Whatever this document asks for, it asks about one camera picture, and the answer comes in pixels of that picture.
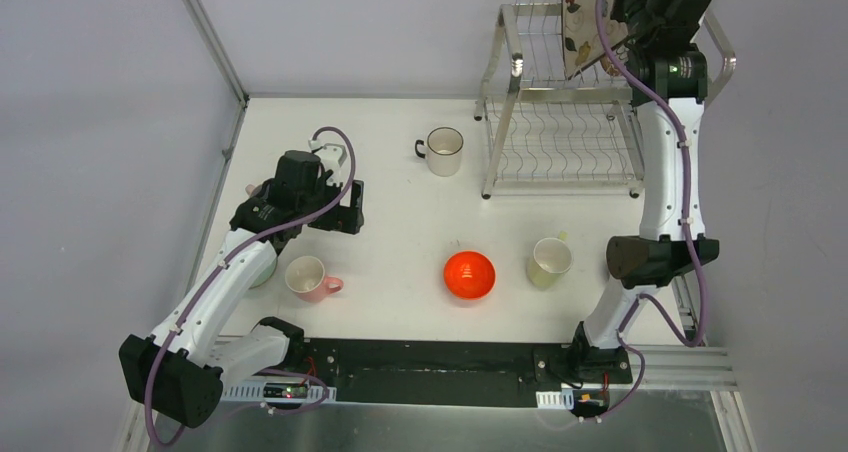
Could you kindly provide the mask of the brown petal pattern plate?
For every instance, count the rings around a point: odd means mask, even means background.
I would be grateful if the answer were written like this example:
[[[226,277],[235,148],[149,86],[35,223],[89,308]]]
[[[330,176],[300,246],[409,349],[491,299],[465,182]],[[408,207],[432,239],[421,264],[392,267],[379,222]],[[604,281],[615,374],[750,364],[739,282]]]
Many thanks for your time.
[[[613,61],[608,55],[603,55],[600,59],[602,70],[612,78],[622,77],[622,70],[626,68],[627,53],[617,54],[617,61]]]

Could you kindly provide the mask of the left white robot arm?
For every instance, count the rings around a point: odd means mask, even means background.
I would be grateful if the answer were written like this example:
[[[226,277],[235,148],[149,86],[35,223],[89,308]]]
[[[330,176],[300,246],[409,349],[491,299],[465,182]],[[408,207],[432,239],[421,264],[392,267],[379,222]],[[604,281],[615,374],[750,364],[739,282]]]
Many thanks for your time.
[[[285,152],[275,174],[249,192],[230,219],[214,261],[179,305],[145,337],[129,335],[118,352],[131,398],[183,427],[201,426],[224,390],[271,367],[297,374],[301,328],[260,320],[244,337],[217,337],[249,289],[267,281],[285,246],[303,227],[354,235],[364,224],[364,184],[342,168],[350,150],[311,142]]]

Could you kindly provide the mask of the square floral plate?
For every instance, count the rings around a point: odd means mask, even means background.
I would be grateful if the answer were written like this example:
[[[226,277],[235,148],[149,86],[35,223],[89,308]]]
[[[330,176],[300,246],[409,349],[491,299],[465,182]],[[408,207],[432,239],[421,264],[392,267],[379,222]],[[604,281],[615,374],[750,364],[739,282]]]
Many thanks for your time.
[[[605,57],[595,6],[601,6],[602,25],[613,49],[620,47],[628,35],[624,22],[611,18],[615,0],[562,0],[561,30],[563,65],[566,79],[574,79]]]

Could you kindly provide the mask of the pale yellow mug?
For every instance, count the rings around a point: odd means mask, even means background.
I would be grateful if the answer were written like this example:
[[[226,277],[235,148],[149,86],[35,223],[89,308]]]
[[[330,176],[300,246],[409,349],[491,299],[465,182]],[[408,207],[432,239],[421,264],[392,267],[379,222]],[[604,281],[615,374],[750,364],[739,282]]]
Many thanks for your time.
[[[526,276],[539,290],[551,288],[573,265],[573,253],[567,244],[568,234],[546,237],[536,242],[526,264]]]

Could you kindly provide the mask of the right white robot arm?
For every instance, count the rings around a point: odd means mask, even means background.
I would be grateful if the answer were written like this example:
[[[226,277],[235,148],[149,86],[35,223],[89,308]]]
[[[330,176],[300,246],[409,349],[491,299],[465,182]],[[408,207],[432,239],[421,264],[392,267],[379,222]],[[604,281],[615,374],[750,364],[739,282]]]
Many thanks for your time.
[[[627,380],[622,340],[643,302],[718,256],[699,208],[698,134],[709,77],[693,41],[711,1],[562,0],[566,77],[608,61],[631,86],[644,147],[639,231],[609,240],[609,281],[566,351],[566,367],[580,381]]]

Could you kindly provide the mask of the white mug black handle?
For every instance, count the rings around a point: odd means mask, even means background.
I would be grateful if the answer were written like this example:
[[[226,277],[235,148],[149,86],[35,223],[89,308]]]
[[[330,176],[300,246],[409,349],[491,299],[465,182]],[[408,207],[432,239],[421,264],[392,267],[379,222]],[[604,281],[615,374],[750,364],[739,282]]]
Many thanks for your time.
[[[462,162],[465,141],[461,133],[451,127],[432,130],[425,139],[415,142],[415,154],[424,159],[429,171],[439,177],[455,175]]]

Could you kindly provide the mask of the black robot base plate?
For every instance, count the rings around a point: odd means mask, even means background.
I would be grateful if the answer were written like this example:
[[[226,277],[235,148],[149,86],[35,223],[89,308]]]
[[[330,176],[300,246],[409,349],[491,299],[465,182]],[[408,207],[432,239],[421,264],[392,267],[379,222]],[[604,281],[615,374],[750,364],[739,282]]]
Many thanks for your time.
[[[541,392],[628,386],[623,349],[573,351],[559,343],[304,339],[279,369],[314,372],[339,402],[535,408]]]

